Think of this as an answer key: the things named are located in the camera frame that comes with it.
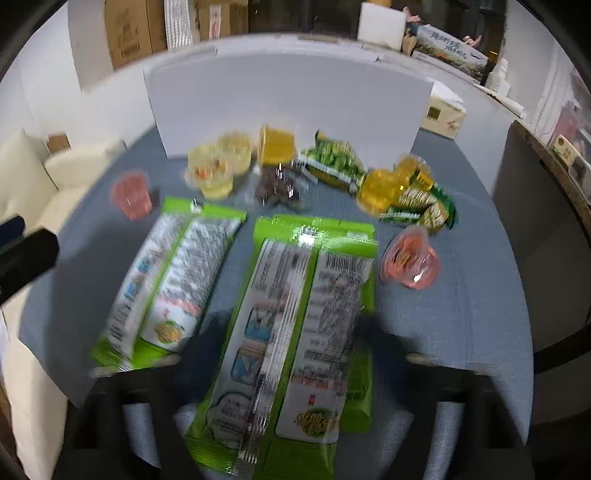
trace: blue table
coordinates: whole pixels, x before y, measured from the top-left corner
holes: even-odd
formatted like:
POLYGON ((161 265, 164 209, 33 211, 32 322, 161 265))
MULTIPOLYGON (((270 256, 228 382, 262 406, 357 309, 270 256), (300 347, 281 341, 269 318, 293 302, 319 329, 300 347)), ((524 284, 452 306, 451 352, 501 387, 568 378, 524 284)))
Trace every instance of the blue table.
MULTIPOLYGON (((388 320, 392 332, 414 339, 418 350, 437 362, 460 368, 484 367, 496 378, 525 439, 533 389, 532 344, 527 306, 509 240, 490 196, 455 142, 419 131, 413 153, 431 165, 437 181, 453 196, 460 223, 431 239, 441 260, 441 273, 432 287, 412 291, 378 283, 378 311, 388 320)), ((60 232, 61 255, 56 269, 31 290, 20 339, 76 405, 82 403, 91 385, 87 376, 93 366, 90 349, 105 326, 128 267, 159 214, 159 208, 155 208, 140 222, 129 222, 109 200, 111 185, 122 172, 140 168, 148 173, 160 198, 193 198, 195 192, 182 180, 185 165, 166 159, 156 129, 144 135, 82 200, 60 232)), ((227 310, 238 299, 252 252, 256 217, 290 213, 282 206, 261 207, 247 184, 225 203, 248 210, 249 218, 230 249, 225 264, 233 268, 222 269, 209 312, 227 310)), ((374 223, 380 243, 378 259, 400 231, 378 223, 359 210, 348 195, 322 184, 311 187, 309 205, 315 215, 374 223)), ((445 473, 459 413, 458 406, 440 405, 426 478, 441 478, 445 473)), ((397 408, 379 380, 375 383, 372 417, 369 434, 344 434, 340 438, 337 480, 376 478, 395 455, 410 414, 397 408)), ((134 422, 141 444, 146 425, 141 418, 134 422)), ((142 454, 153 457, 150 440, 144 443, 140 445, 142 454)), ((211 476, 223 477, 217 473, 211 476)))

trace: pink jelly cup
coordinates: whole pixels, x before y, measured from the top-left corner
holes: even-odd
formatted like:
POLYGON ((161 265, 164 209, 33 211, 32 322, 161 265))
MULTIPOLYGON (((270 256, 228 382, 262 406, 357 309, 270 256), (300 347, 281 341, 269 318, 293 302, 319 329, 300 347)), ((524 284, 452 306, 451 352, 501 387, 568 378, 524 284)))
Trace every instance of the pink jelly cup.
POLYGON ((427 230, 409 226, 388 245, 379 276, 383 282, 396 281, 405 287, 424 290, 439 275, 440 262, 429 246, 427 230))
POLYGON ((140 220, 152 211, 148 176, 141 171, 124 173, 111 190, 111 198, 129 220, 140 220))

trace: beige sofa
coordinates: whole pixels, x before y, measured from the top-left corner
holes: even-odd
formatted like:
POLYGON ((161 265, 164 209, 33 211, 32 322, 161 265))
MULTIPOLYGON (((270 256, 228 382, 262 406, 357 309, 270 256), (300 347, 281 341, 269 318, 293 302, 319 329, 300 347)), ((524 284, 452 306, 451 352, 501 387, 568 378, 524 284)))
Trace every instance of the beige sofa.
MULTIPOLYGON (((49 157, 42 141, 17 132, 0 145, 0 223, 21 215, 27 232, 45 227, 58 233, 90 186, 124 149, 121 141, 114 141, 49 157)), ((18 340, 28 291, 23 289, 2 307, 9 334, 2 373, 25 473, 31 480, 48 480, 63 440, 67 400, 18 340)))

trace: white board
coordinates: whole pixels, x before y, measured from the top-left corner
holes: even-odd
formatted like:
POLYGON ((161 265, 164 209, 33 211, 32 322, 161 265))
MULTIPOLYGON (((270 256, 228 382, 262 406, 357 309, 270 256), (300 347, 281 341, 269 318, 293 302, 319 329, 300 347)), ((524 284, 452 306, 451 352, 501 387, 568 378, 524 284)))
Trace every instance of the white board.
POLYGON ((350 141, 367 166, 391 168, 413 146, 432 82, 350 44, 305 43, 220 41, 155 66, 146 86, 167 156, 231 130, 256 140, 266 123, 291 131, 298 149, 320 129, 350 141))

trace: barcode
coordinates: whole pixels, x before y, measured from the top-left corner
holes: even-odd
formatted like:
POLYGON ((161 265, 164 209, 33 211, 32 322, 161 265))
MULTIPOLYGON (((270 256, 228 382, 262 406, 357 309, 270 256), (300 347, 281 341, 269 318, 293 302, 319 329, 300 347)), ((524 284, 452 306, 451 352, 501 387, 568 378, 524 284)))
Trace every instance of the barcode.
POLYGON ((139 43, 134 43, 133 45, 124 48, 123 50, 123 56, 124 57, 129 57, 131 54, 136 53, 139 51, 139 43))
POLYGON ((441 115, 441 110, 439 108, 435 108, 433 106, 429 107, 429 111, 427 112, 427 116, 432 120, 437 120, 441 115))
POLYGON ((127 322, 127 318, 129 318, 130 313, 130 305, 123 305, 119 307, 117 312, 113 315, 113 323, 109 325, 109 333, 115 340, 119 342, 125 336, 125 323, 127 322))
POLYGON ((326 254, 324 266, 331 270, 348 270, 361 273, 365 263, 364 257, 353 257, 351 255, 326 254))

